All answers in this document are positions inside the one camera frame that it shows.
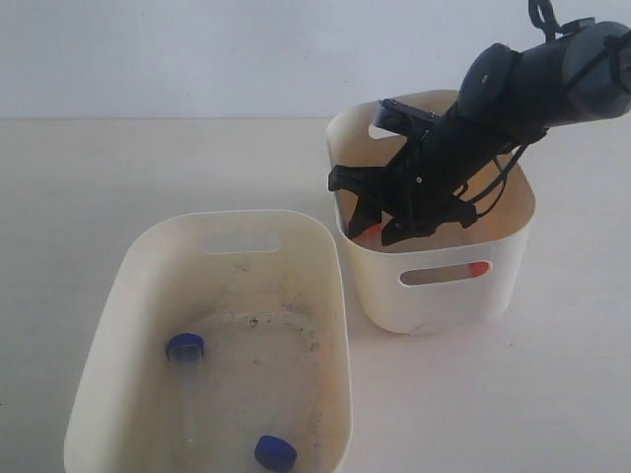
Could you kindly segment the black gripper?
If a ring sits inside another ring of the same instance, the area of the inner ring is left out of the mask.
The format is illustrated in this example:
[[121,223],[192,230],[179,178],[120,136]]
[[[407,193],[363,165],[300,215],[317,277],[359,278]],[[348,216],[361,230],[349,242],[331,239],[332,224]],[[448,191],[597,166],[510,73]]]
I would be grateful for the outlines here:
[[458,191],[497,156],[513,149],[513,139],[491,126],[449,110],[420,141],[409,140],[387,166],[334,165],[328,190],[357,197],[347,235],[381,229],[382,245],[429,237],[438,226],[477,222],[478,197],[461,199]]

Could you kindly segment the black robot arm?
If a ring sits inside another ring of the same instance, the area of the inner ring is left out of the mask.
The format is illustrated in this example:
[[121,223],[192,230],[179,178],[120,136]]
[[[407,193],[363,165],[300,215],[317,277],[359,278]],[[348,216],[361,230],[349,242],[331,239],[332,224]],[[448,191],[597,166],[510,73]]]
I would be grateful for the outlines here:
[[395,99],[378,102],[375,126],[403,137],[382,166],[337,165],[332,191],[357,203],[346,234],[358,237],[381,227],[392,245],[432,235],[439,226],[463,228],[482,216],[469,181],[555,127],[613,119],[630,109],[630,31],[619,23],[574,22],[561,37],[515,51],[496,43],[468,69],[455,101],[434,113]]

